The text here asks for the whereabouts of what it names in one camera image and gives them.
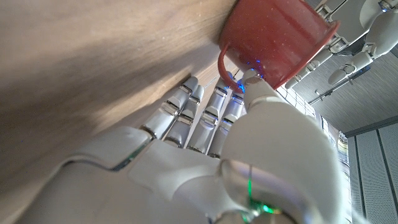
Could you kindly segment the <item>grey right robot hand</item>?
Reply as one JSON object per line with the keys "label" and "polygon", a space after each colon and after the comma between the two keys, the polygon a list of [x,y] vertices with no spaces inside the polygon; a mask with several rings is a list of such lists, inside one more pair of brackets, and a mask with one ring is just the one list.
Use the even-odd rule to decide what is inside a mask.
{"label": "grey right robot hand", "polygon": [[344,178],[325,133],[254,70],[244,87],[248,112],[219,159],[121,128],[65,162],[18,222],[343,223]]}

